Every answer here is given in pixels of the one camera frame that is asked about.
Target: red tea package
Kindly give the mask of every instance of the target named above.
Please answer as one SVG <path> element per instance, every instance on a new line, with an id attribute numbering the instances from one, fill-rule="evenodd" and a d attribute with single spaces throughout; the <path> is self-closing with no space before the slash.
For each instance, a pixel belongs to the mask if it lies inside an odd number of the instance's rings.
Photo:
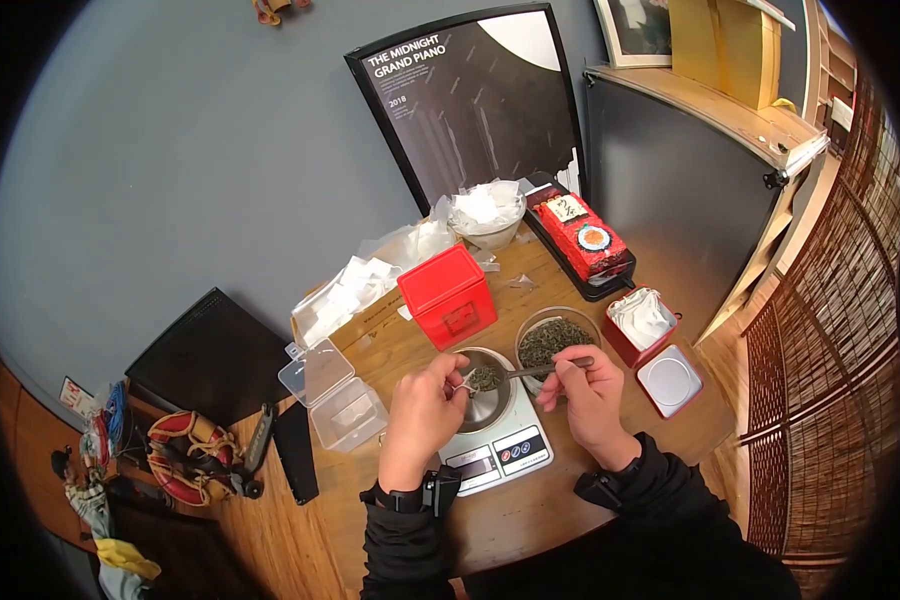
<path id="1" fill-rule="evenodd" d="M 556 188 L 540 191 L 550 193 L 531 194 L 531 206 L 576 274 L 588 280 L 610 269 L 627 249 L 620 236 L 577 194 L 559 195 Z"/>

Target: stainless steel bowl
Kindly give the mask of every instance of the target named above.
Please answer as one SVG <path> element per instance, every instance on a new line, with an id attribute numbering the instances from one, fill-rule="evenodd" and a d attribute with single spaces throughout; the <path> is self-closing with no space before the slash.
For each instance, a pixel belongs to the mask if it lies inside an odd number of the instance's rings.
<path id="1" fill-rule="evenodd" d="M 480 367 L 493 367 L 498 374 L 508 370 L 497 356 L 490 350 L 482 347 L 465 347 L 457 350 L 470 359 L 470 364 L 460 371 L 464 377 L 474 369 Z M 456 433 L 476 433 L 483 431 L 500 421 L 500 418 L 510 410 L 516 398 L 517 383 L 512 379 L 504 379 L 492 391 L 477 391 L 466 404 L 466 414 L 463 416 L 463 425 L 459 426 Z"/>

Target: framed picture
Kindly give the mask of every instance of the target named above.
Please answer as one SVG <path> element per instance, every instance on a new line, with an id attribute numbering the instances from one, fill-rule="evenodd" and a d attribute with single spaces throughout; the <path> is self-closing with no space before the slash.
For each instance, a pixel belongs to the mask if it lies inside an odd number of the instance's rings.
<path id="1" fill-rule="evenodd" d="M 444 195 L 535 173 L 586 195 L 577 105 L 549 4 L 433 21 L 344 58 L 422 214 Z"/>
<path id="2" fill-rule="evenodd" d="M 671 66 L 668 0 L 593 0 L 614 67 Z"/>

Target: person's left hand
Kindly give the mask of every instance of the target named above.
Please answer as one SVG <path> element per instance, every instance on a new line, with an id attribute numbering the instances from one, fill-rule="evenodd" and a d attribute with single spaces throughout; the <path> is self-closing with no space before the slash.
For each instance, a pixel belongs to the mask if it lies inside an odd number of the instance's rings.
<path id="1" fill-rule="evenodd" d="M 468 389 L 458 388 L 448 398 L 444 384 L 457 387 L 464 383 L 458 369 L 469 364 L 463 354 L 440 354 L 396 384 L 377 473 L 384 493 L 419 488 L 430 457 L 460 429 Z"/>

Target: blue cable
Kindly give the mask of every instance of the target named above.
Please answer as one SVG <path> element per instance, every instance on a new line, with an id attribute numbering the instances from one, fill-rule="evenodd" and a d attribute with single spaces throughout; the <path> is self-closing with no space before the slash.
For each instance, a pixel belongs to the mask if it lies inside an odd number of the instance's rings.
<path id="1" fill-rule="evenodd" d="M 106 414 L 106 437 L 116 448 L 124 438 L 124 412 L 127 409 L 127 392 L 124 382 L 118 381 L 110 390 L 103 412 Z"/>

